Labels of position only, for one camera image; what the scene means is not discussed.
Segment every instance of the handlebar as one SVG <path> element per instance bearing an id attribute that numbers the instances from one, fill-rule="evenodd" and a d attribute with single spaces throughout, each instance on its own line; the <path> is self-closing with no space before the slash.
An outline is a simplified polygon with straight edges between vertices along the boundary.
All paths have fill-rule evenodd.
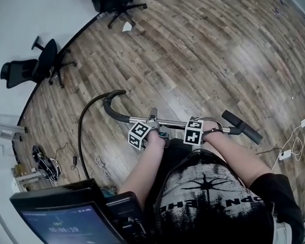
<path id="1" fill-rule="evenodd" d="M 124 95 L 127 92 L 125 90 L 115 90 L 111 92 L 109 95 L 107 95 L 103 100 L 103 107 L 105 112 L 113 119 L 118 120 L 120 122 L 124 123 L 130 123 L 135 124 L 136 122 L 142 122 L 142 123 L 148 123 L 148 118 L 144 117 L 133 117 L 133 116 L 127 116 L 120 113 L 117 113 L 111 108 L 111 103 L 113 98 L 119 95 Z M 230 122 L 235 127 L 222 127 L 223 133 L 229 134 L 229 135 L 240 135 L 242 132 L 249 137 L 252 141 L 254 141 L 256 144 L 259 144 L 262 140 L 262 136 L 256 132 L 253 128 L 251 128 L 248 124 L 246 124 L 243 120 L 229 112 L 228 110 L 225 110 L 225 112 L 222 114 L 222 117 Z M 184 130 L 187 123 L 181 122 L 181 121 L 172 121 L 172 120 L 165 120 L 165 119 L 158 119 L 154 121 L 156 123 L 159 123 L 161 126 L 166 126 L 171 129 L 180 129 Z"/>

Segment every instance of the white cable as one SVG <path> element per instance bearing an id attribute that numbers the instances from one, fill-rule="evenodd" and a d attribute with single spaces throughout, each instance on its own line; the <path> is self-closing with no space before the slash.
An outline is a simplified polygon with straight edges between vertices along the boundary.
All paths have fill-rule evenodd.
<path id="1" fill-rule="evenodd" d="M 102 170 L 102 173 L 107 177 L 107 178 L 110 178 L 111 175 L 110 173 L 107 171 L 107 169 L 104 167 L 105 164 L 103 163 L 102 161 L 102 158 L 100 156 L 96 156 L 95 159 L 94 159 L 95 163 L 97 164 L 97 166 L 95 166 L 92 171 L 90 172 L 90 177 L 92 178 L 92 172 L 97 168 L 99 167 L 101 170 Z"/>
<path id="2" fill-rule="evenodd" d="M 273 165 L 271 171 L 273 171 L 273 169 L 274 169 L 274 167 L 275 167 L 275 165 L 276 165 L 276 163 L 277 163 L 277 161 L 278 161 L 278 159 L 279 159 L 279 155 L 280 155 L 280 154 L 282 153 L 282 151 L 284 150 L 286 144 L 290 141 L 291 137 L 293 136 L 293 133 L 296 131 L 296 129 L 298 129 L 298 128 L 300 128 L 300 127 L 301 127 L 301 125 L 299 125 L 297 128 L 295 128 L 295 129 L 293 130 L 293 132 L 291 132 L 291 135 L 290 135 L 289 139 L 287 140 L 287 142 L 284 144 L 284 146 L 283 146 L 282 149 L 280 150 L 280 152 L 279 152 L 279 154 L 278 154 L 278 157 L 277 157 L 277 159 L 276 159 L 276 161 L 275 161 L 275 163 L 274 163 L 274 165 Z M 301 150 L 299 151 L 298 154 L 295 154 L 293 150 L 294 150 L 294 146 L 295 146 L 295 143 L 296 143 L 297 140 L 299 140 L 299 141 L 301 142 Z M 300 139 L 299 137 L 295 138 L 294 143 L 293 143 L 293 147 L 291 148 L 291 153 L 292 153 L 293 155 L 295 155 L 295 160 L 296 160 L 296 161 L 299 161 L 299 160 L 301 159 L 301 155 L 302 155 L 302 151 L 303 151 L 304 146 L 305 146 L 305 135 L 304 135 L 304 143 L 302 143 L 302 141 L 301 141 L 301 139 Z"/>

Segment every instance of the black rubber grip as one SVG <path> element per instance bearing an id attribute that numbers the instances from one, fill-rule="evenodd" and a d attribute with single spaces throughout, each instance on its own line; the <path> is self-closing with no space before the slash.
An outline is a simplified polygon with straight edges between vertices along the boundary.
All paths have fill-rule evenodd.
<path id="1" fill-rule="evenodd" d="M 242 133 L 244 133 L 248 138 L 250 138 L 256 144 L 259 144 L 262 140 L 262 136 L 256 132 L 253 128 L 251 128 L 248 124 L 246 124 L 239 117 L 235 116 L 233 113 L 225 110 L 222 114 L 222 118 L 230 122 L 236 128 L 239 128 Z"/>
<path id="2" fill-rule="evenodd" d="M 240 135 L 242 133 L 242 130 L 239 128 L 229 128 L 230 132 L 228 135 Z"/>
<path id="3" fill-rule="evenodd" d="M 111 103 L 112 99 L 115 98 L 118 95 L 124 95 L 127 92 L 125 90 L 115 90 L 112 91 L 109 95 L 107 95 L 104 100 L 103 100 L 103 107 L 105 112 L 113 119 L 124 122 L 124 123 L 129 123 L 130 122 L 130 116 L 122 115 L 120 113 L 115 112 L 111 108 Z"/>

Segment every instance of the forearm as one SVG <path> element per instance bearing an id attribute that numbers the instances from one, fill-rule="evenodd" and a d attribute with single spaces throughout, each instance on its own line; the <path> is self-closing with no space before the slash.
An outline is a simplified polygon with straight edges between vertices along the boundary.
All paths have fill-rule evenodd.
<path id="1" fill-rule="evenodd" d="M 163 146 L 148 145 L 138 164 L 120 188 L 119 194 L 129 191 L 134 192 L 144 207 L 146 198 L 154 184 L 163 152 Z"/>
<path id="2" fill-rule="evenodd" d="M 204 138 L 226 160 L 230 168 L 243 181 L 246 187 L 250 187 L 255 179 L 265 173 L 271 173 L 271 169 L 259 160 L 255 154 L 220 133 L 210 133 Z"/>

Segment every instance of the screen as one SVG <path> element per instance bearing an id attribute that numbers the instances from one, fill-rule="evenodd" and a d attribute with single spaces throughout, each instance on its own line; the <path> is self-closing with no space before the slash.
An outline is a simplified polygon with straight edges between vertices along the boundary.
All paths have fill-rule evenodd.
<path id="1" fill-rule="evenodd" d="M 121 243 L 91 206 L 21 213 L 48 244 Z"/>

